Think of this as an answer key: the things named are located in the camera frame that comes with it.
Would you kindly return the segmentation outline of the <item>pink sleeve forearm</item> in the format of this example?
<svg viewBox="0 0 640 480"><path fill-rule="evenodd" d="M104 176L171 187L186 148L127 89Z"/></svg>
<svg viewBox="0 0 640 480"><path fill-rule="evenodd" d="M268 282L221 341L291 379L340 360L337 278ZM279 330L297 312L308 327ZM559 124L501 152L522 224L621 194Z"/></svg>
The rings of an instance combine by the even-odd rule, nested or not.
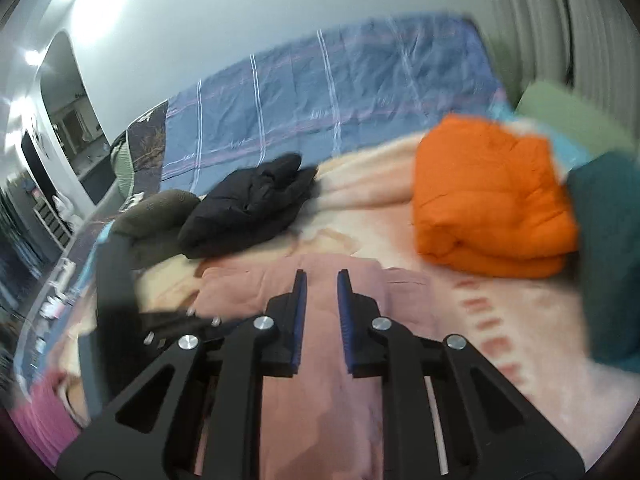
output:
<svg viewBox="0 0 640 480"><path fill-rule="evenodd" d="M60 370L47 373L32 385L30 399L10 411L26 443L51 470L84 429L67 395L77 381L77 376Z"/></svg>

